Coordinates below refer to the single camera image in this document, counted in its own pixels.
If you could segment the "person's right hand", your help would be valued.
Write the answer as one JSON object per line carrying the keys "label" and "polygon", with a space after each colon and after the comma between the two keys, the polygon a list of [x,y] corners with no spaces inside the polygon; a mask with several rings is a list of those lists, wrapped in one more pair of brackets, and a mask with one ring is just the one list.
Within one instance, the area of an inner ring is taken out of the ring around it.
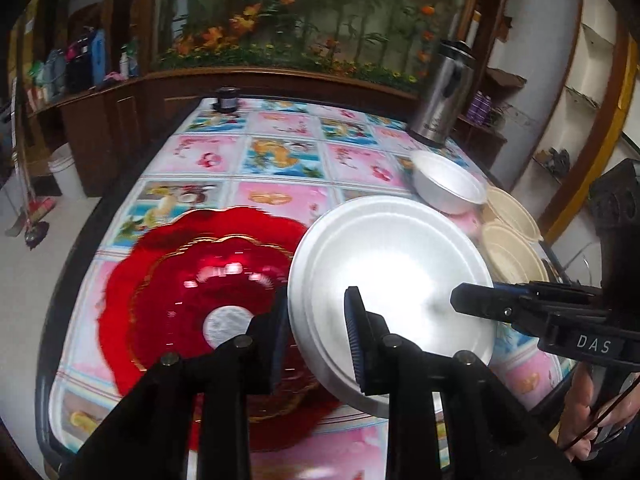
{"label": "person's right hand", "polygon": [[[570,462],[574,458],[578,458],[578,460],[586,460],[588,458],[591,453],[592,441],[598,434],[597,429],[591,430],[589,434],[586,434],[582,440],[577,441],[571,448],[568,445],[590,426],[594,418],[600,417],[614,402],[614,400],[609,400],[600,408],[597,414],[591,414],[593,390],[594,385],[589,374],[589,366],[579,363],[575,367],[572,384],[565,397],[559,429],[558,445],[560,448],[564,448],[564,455]],[[600,427],[611,426],[617,429],[618,427],[626,426],[636,417],[638,411],[639,386],[635,386],[634,390],[602,420]]]}

